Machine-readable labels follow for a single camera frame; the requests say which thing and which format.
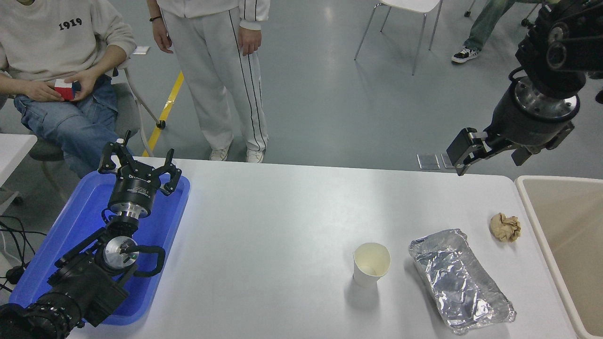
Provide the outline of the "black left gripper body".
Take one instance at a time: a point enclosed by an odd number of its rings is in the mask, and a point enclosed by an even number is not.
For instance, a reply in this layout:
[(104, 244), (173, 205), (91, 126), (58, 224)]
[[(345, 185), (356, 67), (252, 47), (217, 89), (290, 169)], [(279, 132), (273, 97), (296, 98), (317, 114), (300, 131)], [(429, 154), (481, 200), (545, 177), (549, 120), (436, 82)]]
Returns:
[(117, 171), (107, 207), (114, 214), (149, 215), (162, 186), (156, 171)]

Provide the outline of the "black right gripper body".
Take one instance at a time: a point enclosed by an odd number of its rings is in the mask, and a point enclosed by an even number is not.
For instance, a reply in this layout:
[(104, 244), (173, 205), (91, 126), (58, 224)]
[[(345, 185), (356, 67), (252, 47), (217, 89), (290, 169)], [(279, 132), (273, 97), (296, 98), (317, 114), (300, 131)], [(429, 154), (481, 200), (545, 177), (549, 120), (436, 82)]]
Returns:
[(579, 113), (579, 97), (550, 98), (532, 84), (511, 84), (496, 105), (485, 143), (540, 146), (553, 139)]

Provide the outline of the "seated person's left hand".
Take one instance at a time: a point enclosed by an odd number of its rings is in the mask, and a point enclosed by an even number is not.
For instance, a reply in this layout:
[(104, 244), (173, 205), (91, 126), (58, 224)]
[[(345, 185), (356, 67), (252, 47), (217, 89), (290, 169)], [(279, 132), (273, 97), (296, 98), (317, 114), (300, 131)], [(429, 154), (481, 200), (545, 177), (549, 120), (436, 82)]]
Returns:
[(103, 71), (90, 68), (64, 79), (65, 83), (79, 83), (80, 85), (80, 90), (76, 91), (71, 102), (81, 101), (92, 94), (97, 79), (103, 74)]

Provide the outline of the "seated person's right hand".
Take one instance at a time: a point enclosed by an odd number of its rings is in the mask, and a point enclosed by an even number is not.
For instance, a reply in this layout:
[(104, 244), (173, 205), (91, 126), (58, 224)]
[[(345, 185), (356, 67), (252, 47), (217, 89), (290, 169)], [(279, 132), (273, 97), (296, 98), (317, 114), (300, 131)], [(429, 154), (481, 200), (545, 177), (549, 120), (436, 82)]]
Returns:
[(63, 102), (65, 99), (54, 86), (46, 82), (26, 81), (23, 94), (38, 102)]

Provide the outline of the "standing person's right hand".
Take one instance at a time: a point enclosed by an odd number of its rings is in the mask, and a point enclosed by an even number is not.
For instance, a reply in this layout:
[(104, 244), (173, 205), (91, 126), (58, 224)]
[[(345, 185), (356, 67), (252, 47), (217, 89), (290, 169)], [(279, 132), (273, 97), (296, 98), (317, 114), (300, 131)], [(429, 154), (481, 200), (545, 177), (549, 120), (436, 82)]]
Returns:
[(174, 51), (172, 51), (171, 49), (172, 41), (168, 34), (168, 30), (166, 28), (163, 18), (159, 16), (153, 17), (153, 21), (151, 22), (151, 24), (153, 38), (160, 51), (166, 52), (168, 54), (173, 54)]

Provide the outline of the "standing person's left hand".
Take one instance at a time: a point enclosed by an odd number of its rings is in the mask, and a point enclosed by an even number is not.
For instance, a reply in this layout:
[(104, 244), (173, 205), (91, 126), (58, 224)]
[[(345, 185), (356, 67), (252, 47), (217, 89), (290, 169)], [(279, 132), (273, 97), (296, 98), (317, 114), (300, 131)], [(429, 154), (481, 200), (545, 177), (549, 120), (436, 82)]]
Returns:
[(242, 56), (252, 55), (262, 44), (262, 31), (239, 27), (238, 49)]

